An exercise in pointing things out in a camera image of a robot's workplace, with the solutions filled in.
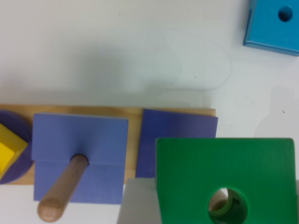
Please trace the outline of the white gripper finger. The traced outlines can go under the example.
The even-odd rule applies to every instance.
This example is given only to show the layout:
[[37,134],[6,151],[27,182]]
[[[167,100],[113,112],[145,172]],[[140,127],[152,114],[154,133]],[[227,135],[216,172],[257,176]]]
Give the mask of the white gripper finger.
[[117,224],[162,224],[154,178],[127,180]]

